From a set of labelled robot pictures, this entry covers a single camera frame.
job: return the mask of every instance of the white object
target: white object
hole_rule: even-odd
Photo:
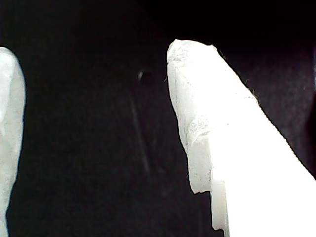
[[[212,45],[175,40],[170,99],[192,191],[225,237],[316,236],[316,181]]]
[[[0,47],[0,237],[8,236],[6,211],[21,152],[25,94],[18,59]]]

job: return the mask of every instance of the black background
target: black background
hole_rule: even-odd
[[[211,227],[209,194],[191,192],[163,82],[175,38],[215,44],[316,174],[306,127],[314,96],[308,8],[192,4],[3,1],[1,44],[18,56],[27,84],[10,236],[222,236]]]

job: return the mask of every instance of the black fabric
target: black fabric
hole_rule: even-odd
[[[132,0],[10,0],[2,10],[1,44],[18,56],[27,84],[10,236],[223,236],[211,227],[209,194],[189,186],[164,82],[175,38],[214,43],[316,175],[306,126],[311,35],[245,43],[217,25],[213,36],[185,36]]]

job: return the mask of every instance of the white material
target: white material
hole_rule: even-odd
[[[316,237],[316,181],[214,46],[175,40],[170,99],[194,193],[225,237]]]
[[[20,157],[25,82],[18,59],[0,47],[0,237],[7,237],[6,211]]]

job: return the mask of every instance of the dark backdrop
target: dark backdrop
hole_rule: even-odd
[[[12,237],[222,236],[211,227],[209,194],[191,192],[163,82],[175,38],[214,43],[316,174],[307,18],[272,23],[268,12],[177,11],[155,1],[2,2],[1,44],[20,59],[27,84]]]

